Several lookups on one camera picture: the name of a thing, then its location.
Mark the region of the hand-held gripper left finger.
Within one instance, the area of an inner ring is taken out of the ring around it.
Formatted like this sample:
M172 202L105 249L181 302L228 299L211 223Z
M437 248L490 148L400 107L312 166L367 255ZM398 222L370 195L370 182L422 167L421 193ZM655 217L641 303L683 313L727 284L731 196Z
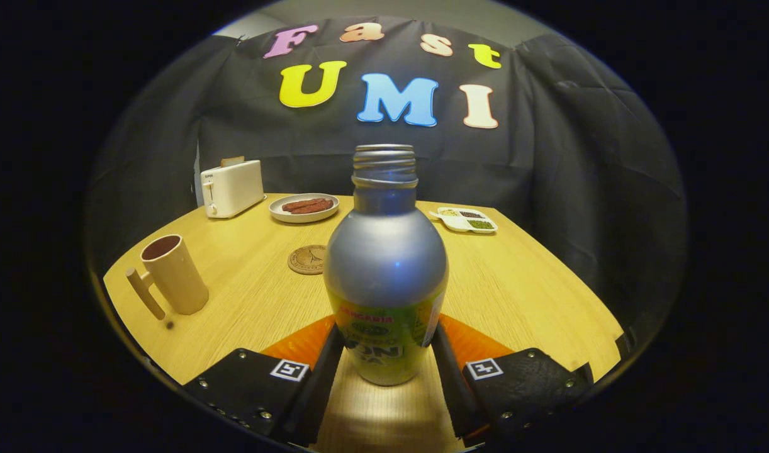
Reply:
M329 315L261 352L236 348L183 388L254 435L309 447L317 441L343 349Z

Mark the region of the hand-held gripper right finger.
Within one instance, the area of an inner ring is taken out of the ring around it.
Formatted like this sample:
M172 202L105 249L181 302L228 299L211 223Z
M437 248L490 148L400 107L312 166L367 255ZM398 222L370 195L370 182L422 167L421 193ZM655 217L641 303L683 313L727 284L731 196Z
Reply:
M510 445L571 411L594 384L536 347L513 350L449 315L431 341L454 435L465 445Z

